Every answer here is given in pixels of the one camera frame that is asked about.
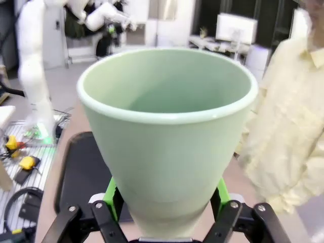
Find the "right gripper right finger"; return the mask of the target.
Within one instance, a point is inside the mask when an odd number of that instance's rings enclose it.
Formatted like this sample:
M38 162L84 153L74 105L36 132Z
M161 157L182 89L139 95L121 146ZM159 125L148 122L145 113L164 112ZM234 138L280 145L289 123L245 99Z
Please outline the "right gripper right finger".
M251 208L246 203L231 200L223 179L210 202L215 223L203 242L229 242L234 232L243 233L249 242L290 242L268 203Z

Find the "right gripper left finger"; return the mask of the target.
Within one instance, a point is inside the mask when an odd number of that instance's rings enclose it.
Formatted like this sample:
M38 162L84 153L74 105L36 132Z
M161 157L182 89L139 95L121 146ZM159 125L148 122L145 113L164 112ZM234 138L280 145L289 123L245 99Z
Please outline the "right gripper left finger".
M91 232L99 231L104 242L128 242L119 219L124 200L114 179L102 200L89 203L91 216L83 219L78 205L70 205L57 215L42 242L84 242Z

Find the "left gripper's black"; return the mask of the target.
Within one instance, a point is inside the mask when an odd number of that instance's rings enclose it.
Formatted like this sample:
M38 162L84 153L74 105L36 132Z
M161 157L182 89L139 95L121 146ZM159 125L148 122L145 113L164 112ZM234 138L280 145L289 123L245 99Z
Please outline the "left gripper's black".
M123 28L120 23L109 23L107 25L107 40L109 46L120 46L120 35L123 33Z

